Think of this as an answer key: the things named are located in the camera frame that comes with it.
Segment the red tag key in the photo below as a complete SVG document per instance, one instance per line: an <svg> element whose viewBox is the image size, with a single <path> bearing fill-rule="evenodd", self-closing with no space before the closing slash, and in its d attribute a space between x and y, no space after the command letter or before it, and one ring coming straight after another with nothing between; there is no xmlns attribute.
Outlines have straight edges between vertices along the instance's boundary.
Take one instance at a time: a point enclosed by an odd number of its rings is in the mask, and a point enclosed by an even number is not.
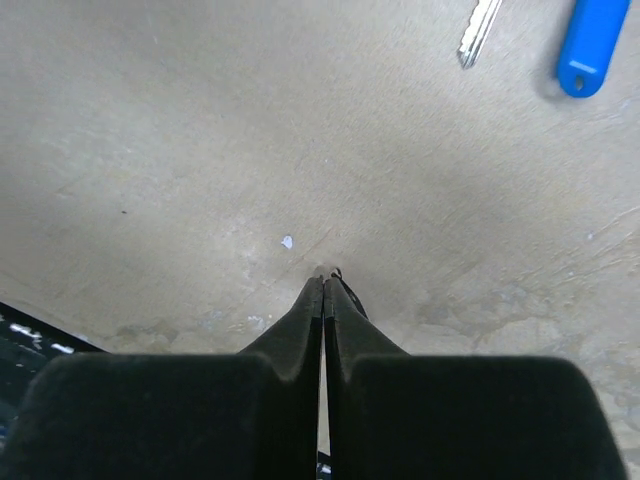
<svg viewBox="0 0 640 480"><path fill-rule="evenodd" d="M475 65L501 5L502 0L476 1L457 50L462 69Z"/></svg>

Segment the blue tag key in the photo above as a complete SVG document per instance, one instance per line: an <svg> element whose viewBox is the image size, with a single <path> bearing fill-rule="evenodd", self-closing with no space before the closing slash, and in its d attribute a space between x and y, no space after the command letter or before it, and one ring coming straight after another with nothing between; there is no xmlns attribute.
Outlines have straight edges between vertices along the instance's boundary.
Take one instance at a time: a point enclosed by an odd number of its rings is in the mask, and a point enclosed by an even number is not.
<svg viewBox="0 0 640 480"><path fill-rule="evenodd" d="M588 98L600 90L630 6L630 0L575 2L556 65L568 96Z"/></svg>

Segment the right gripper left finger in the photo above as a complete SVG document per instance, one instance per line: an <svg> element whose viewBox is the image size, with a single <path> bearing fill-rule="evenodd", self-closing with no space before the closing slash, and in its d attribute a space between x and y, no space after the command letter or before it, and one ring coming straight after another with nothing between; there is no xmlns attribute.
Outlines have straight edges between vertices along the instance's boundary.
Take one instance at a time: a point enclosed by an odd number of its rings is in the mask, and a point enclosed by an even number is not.
<svg viewBox="0 0 640 480"><path fill-rule="evenodd" d="M5 479L312 479L323 281L234 354L76 353L31 382Z"/></svg>

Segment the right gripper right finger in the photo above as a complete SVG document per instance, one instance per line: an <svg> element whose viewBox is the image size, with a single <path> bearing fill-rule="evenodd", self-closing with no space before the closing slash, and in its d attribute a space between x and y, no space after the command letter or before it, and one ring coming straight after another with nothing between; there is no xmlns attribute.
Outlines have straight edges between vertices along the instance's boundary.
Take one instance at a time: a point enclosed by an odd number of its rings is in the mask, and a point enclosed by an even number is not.
<svg viewBox="0 0 640 480"><path fill-rule="evenodd" d="M556 357L411 355L327 283L337 479L623 479L599 400Z"/></svg>

